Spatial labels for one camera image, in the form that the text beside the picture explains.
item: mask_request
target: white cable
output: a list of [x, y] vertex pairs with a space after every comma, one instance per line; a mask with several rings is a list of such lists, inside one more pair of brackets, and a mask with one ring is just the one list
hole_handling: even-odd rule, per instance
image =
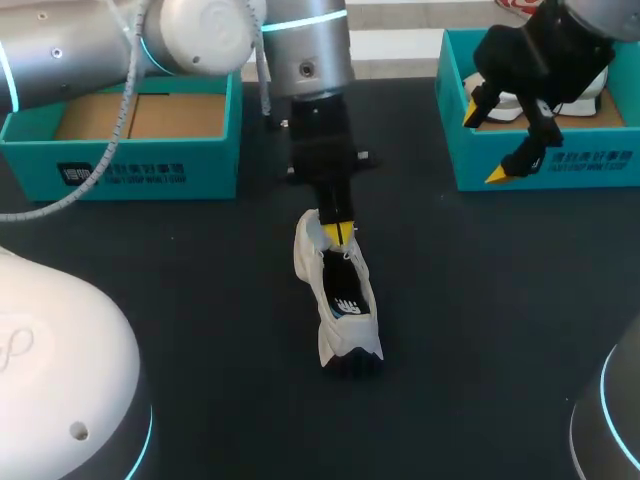
[[269, 97], [269, 83], [267, 81], [267, 63], [264, 53], [264, 41], [262, 32], [256, 39], [256, 69], [258, 71], [258, 84], [260, 85], [260, 104], [262, 115], [271, 116], [271, 98]]
[[63, 208], [66, 208], [76, 202], [82, 196], [86, 195], [87, 192], [89, 192], [96, 185], [96, 183], [98, 183], [98, 180], [100, 180], [116, 153], [118, 145], [120, 144], [120, 135], [122, 133], [122, 129], [127, 122], [129, 106], [131, 105], [131, 99], [133, 98], [135, 84], [138, 77], [138, 60], [140, 58], [141, 50], [140, 42], [144, 33], [144, 20], [147, 15], [147, 10], [150, 2], [151, 0], [140, 0], [136, 8], [133, 32], [134, 41], [131, 44], [129, 73], [127, 73], [127, 81], [124, 86], [122, 102], [120, 103], [120, 113], [118, 113], [118, 121], [115, 128], [113, 129], [113, 134], [109, 141], [109, 145], [107, 145], [107, 149], [105, 150], [100, 163], [98, 163], [93, 173], [89, 176], [89, 178], [85, 180], [82, 185], [80, 185], [75, 191], [64, 197], [62, 200], [59, 200], [44, 208], [33, 210], [31, 212], [0, 214], [0, 222], [25, 222], [28, 220], [35, 220], [37, 218], [46, 217], [47, 215], [51, 215], [52, 213], [59, 212]]
[[260, 104], [262, 115], [271, 116], [271, 98], [269, 97], [269, 83], [267, 81], [267, 64], [265, 61], [264, 41], [262, 38], [262, 23], [251, 5], [251, 0], [246, 0], [249, 19], [253, 26], [253, 42], [256, 47], [256, 70], [258, 71], [258, 83], [260, 85]]

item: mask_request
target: white sneaker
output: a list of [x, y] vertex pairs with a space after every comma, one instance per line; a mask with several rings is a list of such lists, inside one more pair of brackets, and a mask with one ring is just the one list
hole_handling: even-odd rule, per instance
[[[563, 103], [555, 109], [555, 113], [566, 117], [593, 117], [598, 113], [598, 103], [602, 90], [607, 85], [609, 68], [605, 68], [600, 75], [585, 90], [580, 99], [573, 103]], [[467, 100], [471, 99], [471, 94], [484, 83], [484, 78], [479, 73], [474, 73], [464, 81], [464, 90]], [[509, 123], [522, 115], [523, 110], [520, 102], [512, 93], [502, 92], [500, 103], [489, 114], [489, 118], [496, 122]]]
[[294, 265], [318, 302], [320, 364], [327, 367], [334, 358], [338, 363], [357, 358], [360, 363], [363, 355], [373, 363], [381, 361], [376, 301], [360, 247], [355, 238], [341, 251], [330, 245], [318, 211], [307, 211], [296, 230]]

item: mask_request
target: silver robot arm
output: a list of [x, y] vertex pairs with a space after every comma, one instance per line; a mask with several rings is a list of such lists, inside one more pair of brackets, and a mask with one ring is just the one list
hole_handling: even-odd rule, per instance
[[[0, 9], [0, 114], [124, 82], [139, 1], [59, 1]], [[140, 73], [228, 74], [248, 60], [254, 31], [265, 15], [265, 0], [152, 0]]]
[[[0, 9], [0, 113], [123, 82], [131, 54], [127, 29], [138, 2], [61, 0]], [[141, 73], [225, 75], [249, 59], [265, 20], [275, 95], [323, 95], [353, 79], [344, 0], [153, 0]]]

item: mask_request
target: robot end effector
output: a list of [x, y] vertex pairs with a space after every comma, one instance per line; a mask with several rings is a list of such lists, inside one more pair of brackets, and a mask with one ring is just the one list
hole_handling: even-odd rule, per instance
[[562, 146], [552, 112], [576, 101], [613, 61], [615, 41], [640, 41], [640, 0], [546, 0], [523, 27], [489, 30], [474, 53], [485, 83], [472, 93], [465, 126], [479, 127], [508, 92], [530, 127], [487, 183], [535, 174], [546, 149]]

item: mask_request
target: robotic arm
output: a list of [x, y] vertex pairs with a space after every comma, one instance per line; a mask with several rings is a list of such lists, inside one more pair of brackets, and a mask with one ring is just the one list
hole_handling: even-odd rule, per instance
[[552, 112], [576, 101], [613, 61], [615, 41], [640, 41], [640, 0], [546, 0], [525, 26], [489, 30], [474, 54], [485, 83], [472, 94], [465, 126], [479, 127], [508, 92], [530, 128], [487, 183], [537, 173], [546, 149], [562, 146]]
[[260, 30], [272, 92], [292, 99], [294, 170], [314, 186], [327, 234], [344, 245], [357, 161], [341, 94], [354, 78], [345, 0], [60, 0], [3, 9], [0, 114], [124, 82], [132, 46], [144, 76], [226, 75], [247, 62]]

